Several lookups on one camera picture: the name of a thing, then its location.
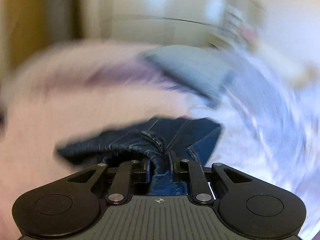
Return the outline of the grey checked cushion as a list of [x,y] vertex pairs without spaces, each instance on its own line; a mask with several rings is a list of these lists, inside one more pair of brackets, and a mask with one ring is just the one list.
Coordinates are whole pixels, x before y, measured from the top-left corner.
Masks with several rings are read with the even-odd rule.
[[148,50],[141,57],[166,76],[207,98],[214,108],[220,104],[234,69],[217,52],[204,48],[170,45]]

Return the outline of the pink grey bedspread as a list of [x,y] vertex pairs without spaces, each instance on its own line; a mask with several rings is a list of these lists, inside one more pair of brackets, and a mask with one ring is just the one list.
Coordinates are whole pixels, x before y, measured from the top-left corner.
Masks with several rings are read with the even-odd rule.
[[[238,50],[204,49],[217,52],[235,72],[215,108],[207,98],[144,60],[142,53],[138,58],[169,79],[175,89],[189,94],[189,112],[184,116],[211,118],[223,125],[222,138],[207,164],[225,163],[298,195],[307,209],[299,235],[312,239],[319,232],[319,83],[295,90],[258,57]],[[64,171],[1,164],[1,239],[20,236],[11,215],[20,194],[76,170],[54,151],[53,156]]]

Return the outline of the cream wardrobe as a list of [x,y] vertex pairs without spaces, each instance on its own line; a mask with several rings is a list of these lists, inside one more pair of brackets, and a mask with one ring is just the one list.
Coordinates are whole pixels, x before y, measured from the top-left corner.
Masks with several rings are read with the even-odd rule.
[[260,28],[259,0],[80,0],[86,38],[207,46],[214,37],[241,42],[242,24]]

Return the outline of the lilac blanket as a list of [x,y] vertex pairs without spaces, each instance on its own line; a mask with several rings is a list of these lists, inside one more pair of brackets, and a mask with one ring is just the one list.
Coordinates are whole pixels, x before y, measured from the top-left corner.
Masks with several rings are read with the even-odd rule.
[[155,115],[189,112],[189,94],[138,58],[151,44],[81,42],[47,49],[1,85],[1,164],[64,171],[56,145]]

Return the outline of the dark blue denim jeans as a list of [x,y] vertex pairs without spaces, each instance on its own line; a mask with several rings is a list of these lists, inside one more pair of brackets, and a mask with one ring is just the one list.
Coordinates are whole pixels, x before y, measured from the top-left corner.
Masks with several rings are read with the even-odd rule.
[[222,126],[210,119],[167,119],[154,117],[146,122],[107,130],[81,142],[57,148],[57,154],[78,166],[88,163],[122,162],[149,158],[154,166],[150,196],[185,196],[187,185],[175,182],[169,151],[181,159],[206,165],[220,137]]

